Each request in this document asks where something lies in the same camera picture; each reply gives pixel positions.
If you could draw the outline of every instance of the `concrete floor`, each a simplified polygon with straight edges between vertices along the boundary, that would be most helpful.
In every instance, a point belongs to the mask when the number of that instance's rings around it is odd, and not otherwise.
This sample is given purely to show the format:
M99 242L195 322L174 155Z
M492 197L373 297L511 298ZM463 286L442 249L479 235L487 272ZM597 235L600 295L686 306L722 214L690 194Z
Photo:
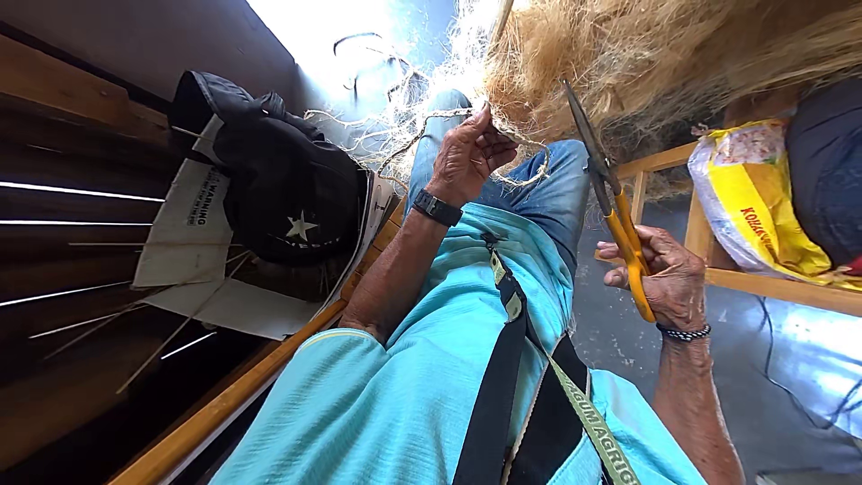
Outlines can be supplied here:
M333 56L333 42L359 32L376 32L412 64L430 73L444 59L451 3L432 0L320 0L286 3L249 0L266 25L295 56L303 71L302 105L356 120L380 112L384 88L397 69L380 57ZM342 85L361 70L355 91ZM344 144L358 130L320 123L332 142ZM682 240L690 199L646 206L644 224L667 228ZM592 257L596 241L609 234L588 218L579 244L575 281L578 353L595 368L629 379L649 400L659 364L659 333L643 322L620 290L604 287L608 263ZM771 376L790 389L805 411L763 375L769 327L758 298L749 293L710 287L708 320L713 325L715 383L731 438L749 482L757 472L785 469L862 471L862 451L847 431L862 436L862 411L828 422L842 398L862 379L862 319L774 299L765 301L774 326ZM845 408L862 401L852 395ZM809 413L814 422L806 417Z

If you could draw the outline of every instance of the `hand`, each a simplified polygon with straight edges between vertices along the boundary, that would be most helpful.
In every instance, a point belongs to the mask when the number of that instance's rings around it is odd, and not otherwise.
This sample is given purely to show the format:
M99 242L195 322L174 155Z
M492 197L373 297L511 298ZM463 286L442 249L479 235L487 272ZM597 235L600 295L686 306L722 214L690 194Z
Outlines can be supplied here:
M652 276L644 276L646 301L656 320L665 327L680 331L703 328L703 285L706 265L703 260L677 242L663 229L636 225L646 264ZM598 243L599 256L622 257L612 242ZM628 289L628 269L614 268L604 275L609 287Z
M491 172L515 159L518 144L490 124L490 105L443 136L434 174L425 187L455 207L475 199Z

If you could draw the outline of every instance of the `strap buckle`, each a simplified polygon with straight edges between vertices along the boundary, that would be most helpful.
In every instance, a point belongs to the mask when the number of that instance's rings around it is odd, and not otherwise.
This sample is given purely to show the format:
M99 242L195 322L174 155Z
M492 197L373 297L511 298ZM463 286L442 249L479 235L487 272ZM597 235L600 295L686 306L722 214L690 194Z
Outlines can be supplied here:
M486 232L479 237L481 237L482 240L485 241L485 248L488 249L489 253L494 250L494 245L497 244L498 241L502 241L502 239L497 236L494 236L490 232Z

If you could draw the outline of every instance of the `jeans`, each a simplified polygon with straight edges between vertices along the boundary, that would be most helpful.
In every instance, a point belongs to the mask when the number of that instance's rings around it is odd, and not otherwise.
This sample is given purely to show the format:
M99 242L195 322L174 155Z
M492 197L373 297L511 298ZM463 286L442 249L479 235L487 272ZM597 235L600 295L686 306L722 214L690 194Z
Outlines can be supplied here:
M454 110L469 107L470 101L463 94L450 90L439 94L428 109ZM408 207L413 206L416 195L431 180L434 159L440 151L443 135L461 124L464 118L428 119L425 132L419 139L413 170L410 173ZM577 140L553 142L547 147L551 152L549 177L528 186L518 187L488 179L482 186L479 197L472 202L511 212L538 224L556 244L560 257L574 279L578 266L575 257L578 252L578 239L584 227L587 192L590 189L590 177L585 170L587 152L584 144ZM545 151L540 151L509 172L509 177L514 180L528 180L545 162L545 156Z

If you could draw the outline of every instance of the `scissors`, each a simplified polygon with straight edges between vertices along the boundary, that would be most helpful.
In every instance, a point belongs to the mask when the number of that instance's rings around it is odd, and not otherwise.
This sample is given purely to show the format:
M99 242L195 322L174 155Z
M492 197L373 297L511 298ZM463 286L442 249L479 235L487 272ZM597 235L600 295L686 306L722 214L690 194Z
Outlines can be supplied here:
M578 132L581 134L581 139L587 148L587 167L590 173L593 190L596 192L598 205L602 210L602 215L608 223L611 236L614 237L614 242L622 252L622 259L626 262L628 268L628 284L632 289L634 297L634 305L638 307L638 312L647 322L654 323L655 315L647 302L647 295L644 293L644 287L640 281L641 276L649 276L649 267L647 259L644 258L643 248L640 246L640 239L637 232L634 231L632 224L631 210L628 207L626 194L622 192L620 181L616 175L611 173L608 167L608 158L604 155L602 146L599 144L596 134L590 125L590 120L587 118L584 108L572 91L572 86L569 81L563 79L565 92L569 98L569 107L572 109L572 115L575 117L575 125L578 126ZM610 190L614 193L614 201L616 202L616 211L614 206L610 204L608 193L605 192L604 183L608 182Z

